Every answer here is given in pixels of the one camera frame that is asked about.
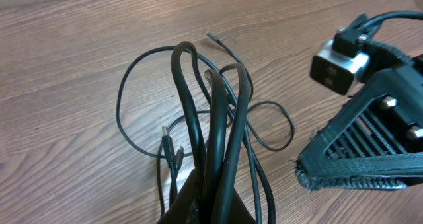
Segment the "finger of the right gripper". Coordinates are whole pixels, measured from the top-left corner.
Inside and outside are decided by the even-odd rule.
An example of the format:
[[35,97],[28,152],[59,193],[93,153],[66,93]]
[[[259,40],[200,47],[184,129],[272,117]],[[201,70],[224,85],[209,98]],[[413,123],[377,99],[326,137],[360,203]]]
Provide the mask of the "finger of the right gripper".
[[422,183],[422,68],[377,72],[300,152],[309,190],[402,190]]

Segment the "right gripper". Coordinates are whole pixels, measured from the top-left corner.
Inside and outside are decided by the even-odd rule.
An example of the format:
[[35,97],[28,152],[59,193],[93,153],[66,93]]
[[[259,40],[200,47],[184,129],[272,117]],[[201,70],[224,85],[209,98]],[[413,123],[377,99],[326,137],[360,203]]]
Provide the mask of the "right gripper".
[[422,85],[422,55],[412,57],[400,49],[367,40],[362,52],[370,59],[360,82],[365,85]]

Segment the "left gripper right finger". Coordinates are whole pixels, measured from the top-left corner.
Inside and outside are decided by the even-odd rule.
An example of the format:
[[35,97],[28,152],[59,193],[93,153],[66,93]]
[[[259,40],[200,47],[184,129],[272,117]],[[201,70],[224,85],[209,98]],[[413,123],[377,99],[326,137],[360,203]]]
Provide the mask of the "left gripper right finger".
[[255,224],[256,221],[245,207],[236,190],[233,192],[233,224]]

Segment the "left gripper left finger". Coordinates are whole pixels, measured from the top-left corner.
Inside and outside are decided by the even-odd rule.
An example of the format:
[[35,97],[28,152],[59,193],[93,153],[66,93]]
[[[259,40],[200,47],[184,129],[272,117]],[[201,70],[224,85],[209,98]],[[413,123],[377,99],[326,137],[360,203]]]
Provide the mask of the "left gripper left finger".
[[191,213],[191,205],[200,193],[196,171],[192,170],[178,196],[157,224],[183,224]]

